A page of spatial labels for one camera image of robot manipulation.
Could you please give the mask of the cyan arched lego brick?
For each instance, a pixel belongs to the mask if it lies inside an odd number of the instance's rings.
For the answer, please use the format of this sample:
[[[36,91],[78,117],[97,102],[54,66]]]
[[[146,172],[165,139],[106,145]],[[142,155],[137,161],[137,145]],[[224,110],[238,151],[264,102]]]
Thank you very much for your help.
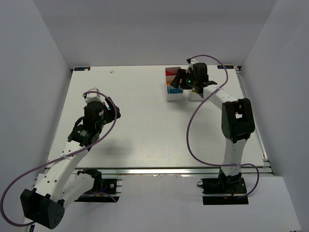
[[[183,90],[181,88],[171,88],[168,90],[168,94],[182,94]]]

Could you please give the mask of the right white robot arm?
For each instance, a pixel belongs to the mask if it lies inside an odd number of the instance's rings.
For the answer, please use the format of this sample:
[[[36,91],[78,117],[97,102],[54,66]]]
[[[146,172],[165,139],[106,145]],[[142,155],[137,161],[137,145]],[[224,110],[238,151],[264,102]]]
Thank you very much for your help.
[[[250,100],[236,98],[211,81],[205,63],[192,62],[187,69],[179,68],[170,86],[173,90],[193,90],[204,102],[210,100],[221,110],[221,129],[226,142],[218,184],[223,191],[229,191],[241,180],[243,150],[255,130]]]

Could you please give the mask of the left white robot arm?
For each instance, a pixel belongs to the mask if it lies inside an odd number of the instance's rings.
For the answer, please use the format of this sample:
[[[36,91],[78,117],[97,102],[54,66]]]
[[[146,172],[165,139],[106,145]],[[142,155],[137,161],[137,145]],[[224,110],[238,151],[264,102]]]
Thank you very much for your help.
[[[20,195],[24,216],[49,229],[58,226],[66,208],[82,194],[102,189],[101,172],[93,168],[79,171],[77,178],[67,184],[79,162],[99,140],[103,127],[121,116],[109,97],[102,100],[91,93],[85,96],[85,102],[84,116],[75,122],[61,159],[33,189],[25,189]]]

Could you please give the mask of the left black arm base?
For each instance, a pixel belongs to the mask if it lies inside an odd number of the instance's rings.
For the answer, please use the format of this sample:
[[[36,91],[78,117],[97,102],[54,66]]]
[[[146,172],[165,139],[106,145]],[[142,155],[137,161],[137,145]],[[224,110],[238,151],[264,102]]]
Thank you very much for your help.
[[[103,177],[99,170],[87,168],[77,172],[77,176],[86,174],[94,180],[90,190],[83,193],[75,202],[83,203],[116,203],[122,191],[122,179]]]

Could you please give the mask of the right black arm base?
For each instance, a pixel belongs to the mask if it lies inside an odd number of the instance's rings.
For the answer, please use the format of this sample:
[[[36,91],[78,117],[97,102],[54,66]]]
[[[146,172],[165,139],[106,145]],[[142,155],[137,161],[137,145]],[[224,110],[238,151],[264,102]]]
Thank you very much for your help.
[[[217,178],[203,178],[197,182],[202,189],[204,205],[248,205],[247,189],[242,174],[226,176],[222,171]]]

